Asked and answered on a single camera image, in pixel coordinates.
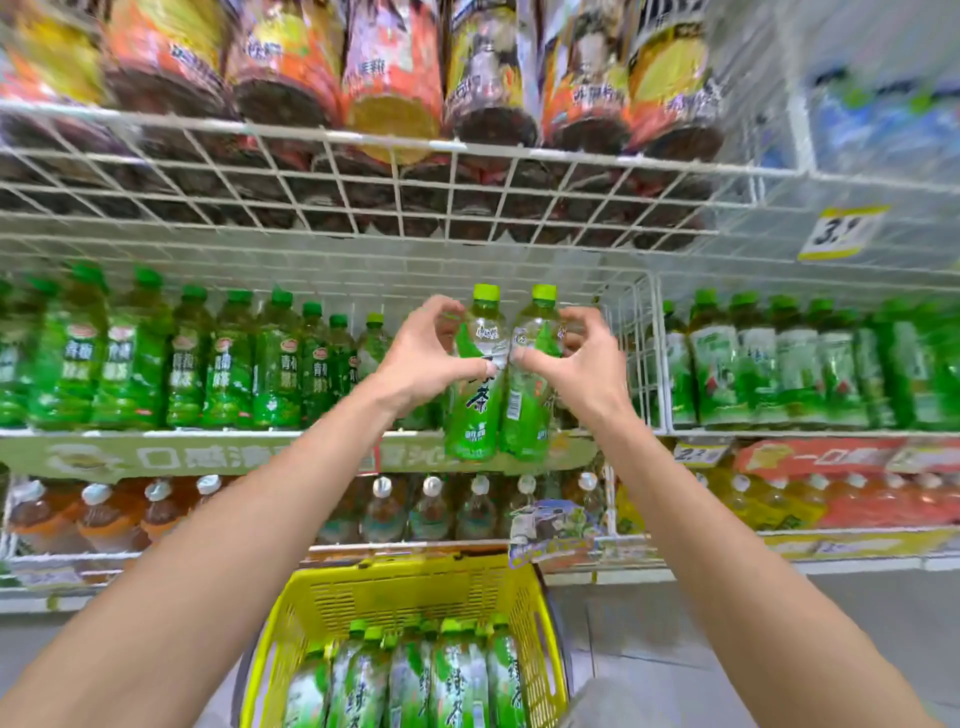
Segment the person's left hand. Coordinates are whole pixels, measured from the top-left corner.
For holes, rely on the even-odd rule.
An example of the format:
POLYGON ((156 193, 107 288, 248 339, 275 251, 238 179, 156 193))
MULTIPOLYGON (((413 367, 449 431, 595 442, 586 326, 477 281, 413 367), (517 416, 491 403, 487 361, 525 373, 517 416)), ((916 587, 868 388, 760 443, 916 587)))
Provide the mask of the person's left hand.
POLYGON ((434 295, 403 321, 373 375, 374 388, 385 396, 392 418, 406 415, 450 387, 444 383, 444 359, 457 358, 452 353, 453 337, 465 314, 460 301, 434 295))

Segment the light green tea bottle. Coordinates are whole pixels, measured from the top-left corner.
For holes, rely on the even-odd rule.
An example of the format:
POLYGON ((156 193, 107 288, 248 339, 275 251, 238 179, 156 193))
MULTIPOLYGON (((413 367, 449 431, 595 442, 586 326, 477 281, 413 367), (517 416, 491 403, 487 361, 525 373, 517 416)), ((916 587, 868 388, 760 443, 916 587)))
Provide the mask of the light green tea bottle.
POLYGON ((546 458, 555 394, 543 376, 518 364, 518 355, 532 348, 560 358, 564 336, 556 285, 534 285, 531 301, 518 313, 511 329, 508 391, 500 430, 500 450, 520 461, 546 458))
POLYGON ((485 462, 498 452, 510 332, 499 309, 498 285, 477 283, 462 323, 453 337, 457 358, 484 359, 495 366, 491 376, 462 380, 448 388, 444 416, 444 451, 449 459, 485 462))

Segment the person's right forearm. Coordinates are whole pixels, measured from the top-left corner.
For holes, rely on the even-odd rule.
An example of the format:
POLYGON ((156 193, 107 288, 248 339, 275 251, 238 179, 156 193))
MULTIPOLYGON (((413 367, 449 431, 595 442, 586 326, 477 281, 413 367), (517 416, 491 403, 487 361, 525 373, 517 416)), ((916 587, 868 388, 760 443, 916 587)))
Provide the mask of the person's right forearm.
POLYGON ((630 403, 580 420, 760 728, 943 728, 857 623, 675 462, 630 403))

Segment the row of clear white-capped bottles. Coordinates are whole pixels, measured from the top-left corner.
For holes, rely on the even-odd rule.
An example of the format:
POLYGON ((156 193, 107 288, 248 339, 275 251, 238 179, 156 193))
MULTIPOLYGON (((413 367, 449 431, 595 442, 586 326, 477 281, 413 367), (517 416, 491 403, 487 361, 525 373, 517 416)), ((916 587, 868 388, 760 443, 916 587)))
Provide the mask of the row of clear white-capped bottles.
POLYGON ((589 469, 508 475, 501 472, 390 472, 348 485, 314 543, 486 542, 509 544, 513 511, 535 501, 565 500, 608 515, 606 485, 589 469))

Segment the colourful hanging promo card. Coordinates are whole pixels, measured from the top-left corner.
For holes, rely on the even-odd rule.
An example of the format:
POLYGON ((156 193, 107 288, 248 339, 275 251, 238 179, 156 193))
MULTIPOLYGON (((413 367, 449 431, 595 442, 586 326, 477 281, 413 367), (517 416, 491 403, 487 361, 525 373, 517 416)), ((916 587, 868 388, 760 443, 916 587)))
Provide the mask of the colourful hanging promo card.
POLYGON ((606 513, 564 499, 536 500, 510 514, 508 564, 511 570, 593 552, 607 536, 606 513))

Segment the yellow plastic shopping basket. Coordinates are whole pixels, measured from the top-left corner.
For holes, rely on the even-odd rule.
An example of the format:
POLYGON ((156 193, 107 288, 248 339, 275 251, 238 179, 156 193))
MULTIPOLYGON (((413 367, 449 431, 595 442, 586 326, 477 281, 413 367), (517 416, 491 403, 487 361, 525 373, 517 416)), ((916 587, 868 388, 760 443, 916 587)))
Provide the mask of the yellow plastic shopping basket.
POLYGON ((563 641, 539 569, 505 554, 406 557, 301 568, 247 650, 234 689, 233 728, 281 728, 286 690, 309 647, 346 637, 350 622, 400 628, 504 615, 518 642, 530 728, 561 728, 570 701, 563 641))

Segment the row of white-label green bottles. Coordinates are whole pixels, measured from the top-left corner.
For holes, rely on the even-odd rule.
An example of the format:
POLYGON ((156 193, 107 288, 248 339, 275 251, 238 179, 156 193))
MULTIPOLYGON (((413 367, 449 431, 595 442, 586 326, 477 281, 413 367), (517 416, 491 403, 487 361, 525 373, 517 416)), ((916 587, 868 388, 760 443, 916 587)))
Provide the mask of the row of white-label green bottles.
POLYGON ((960 301, 703 287, 662 312, 669 431, 960 431, 960 301))

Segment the row of yellow drink bottles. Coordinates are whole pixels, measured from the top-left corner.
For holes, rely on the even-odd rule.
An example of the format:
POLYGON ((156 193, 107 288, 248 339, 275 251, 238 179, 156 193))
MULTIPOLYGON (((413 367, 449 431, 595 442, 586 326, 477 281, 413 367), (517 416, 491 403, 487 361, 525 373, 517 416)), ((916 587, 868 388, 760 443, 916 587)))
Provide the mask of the row of yellow drink bottles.
POLYGON ((819 506, 808 507, 787 497, 784 478, 767 481, 725 467, 693 469, 692 474, 754 531, 811 528, 821 517, 819 506))

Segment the row of orange-label dark bottles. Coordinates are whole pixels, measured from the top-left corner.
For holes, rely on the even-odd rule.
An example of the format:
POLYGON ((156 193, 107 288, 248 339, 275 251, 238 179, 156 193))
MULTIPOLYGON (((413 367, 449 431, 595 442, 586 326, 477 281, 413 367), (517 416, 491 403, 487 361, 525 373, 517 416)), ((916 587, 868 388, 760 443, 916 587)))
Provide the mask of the row of orange-label dark bottles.
POLYGON ((0 214, 674 252, 699 0, 0 0, 0 214), (591 155, 592 163, 570 155, 591 155))

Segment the pile of green tea bottles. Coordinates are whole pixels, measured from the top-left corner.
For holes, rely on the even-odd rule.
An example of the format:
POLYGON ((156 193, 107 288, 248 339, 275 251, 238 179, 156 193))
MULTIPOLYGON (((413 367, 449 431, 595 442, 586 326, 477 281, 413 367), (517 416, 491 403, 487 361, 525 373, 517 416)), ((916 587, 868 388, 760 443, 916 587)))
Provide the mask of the pile of green tea bottles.
POLYGON ((520 643, 505 613, 351 620, 308 648, 281 728, 532 728, 520 643))

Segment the yellow and white price tag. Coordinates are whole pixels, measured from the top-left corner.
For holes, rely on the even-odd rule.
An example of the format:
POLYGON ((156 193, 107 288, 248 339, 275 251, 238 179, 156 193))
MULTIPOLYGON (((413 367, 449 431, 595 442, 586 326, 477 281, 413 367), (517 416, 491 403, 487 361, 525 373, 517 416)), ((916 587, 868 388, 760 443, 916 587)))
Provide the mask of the yellow and white price tag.
POLYGON ((825 209, 797 255, 800 262, 839 261, 859 255, 881 230, 888 204, 825 209))

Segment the yellow shelf edge strip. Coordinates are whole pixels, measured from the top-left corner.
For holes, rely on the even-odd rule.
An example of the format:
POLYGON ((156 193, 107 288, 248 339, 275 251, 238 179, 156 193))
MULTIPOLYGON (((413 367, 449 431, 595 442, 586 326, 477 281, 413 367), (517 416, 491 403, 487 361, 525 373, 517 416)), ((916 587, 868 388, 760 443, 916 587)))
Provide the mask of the yellow shelf edge strip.
POLYGON ((790 530, 760 536, 771 551, 789 561, 900 559, 941 550, 960 537, 960 526, 790 530))

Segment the row of orange drink bottles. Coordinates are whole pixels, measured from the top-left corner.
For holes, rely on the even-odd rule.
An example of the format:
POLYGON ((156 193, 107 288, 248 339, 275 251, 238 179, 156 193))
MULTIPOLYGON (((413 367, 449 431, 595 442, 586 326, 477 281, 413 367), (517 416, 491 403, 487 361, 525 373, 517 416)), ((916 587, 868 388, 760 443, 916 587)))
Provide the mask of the row of orange drink bottles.
POLYGON ((851 472, 830 480, 816 528, 960 527, 960 473, 851 472))

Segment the row of brown tea bottles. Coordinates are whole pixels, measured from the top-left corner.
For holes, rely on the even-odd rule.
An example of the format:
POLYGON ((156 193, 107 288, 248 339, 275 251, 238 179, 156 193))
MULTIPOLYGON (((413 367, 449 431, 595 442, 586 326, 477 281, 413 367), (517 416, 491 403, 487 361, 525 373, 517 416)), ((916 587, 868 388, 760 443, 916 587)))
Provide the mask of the row of brown tea bottles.
POLYGON ((32 478, 13 488, 7 525, 31 554, 143 552, 234 480, 221 474, 115 484, 32 478))

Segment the row of blue-label water bottles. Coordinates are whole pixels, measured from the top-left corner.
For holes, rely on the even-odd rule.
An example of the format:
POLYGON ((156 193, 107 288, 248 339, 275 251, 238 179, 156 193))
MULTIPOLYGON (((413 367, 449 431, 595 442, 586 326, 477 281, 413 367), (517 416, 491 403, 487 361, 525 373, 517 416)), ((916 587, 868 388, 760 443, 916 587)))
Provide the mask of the row of blue-label water bottles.
POLYGON ((869 86, 836 67, 811 80, 807 98, 823 171, 960 187, 960 79, 869 86))

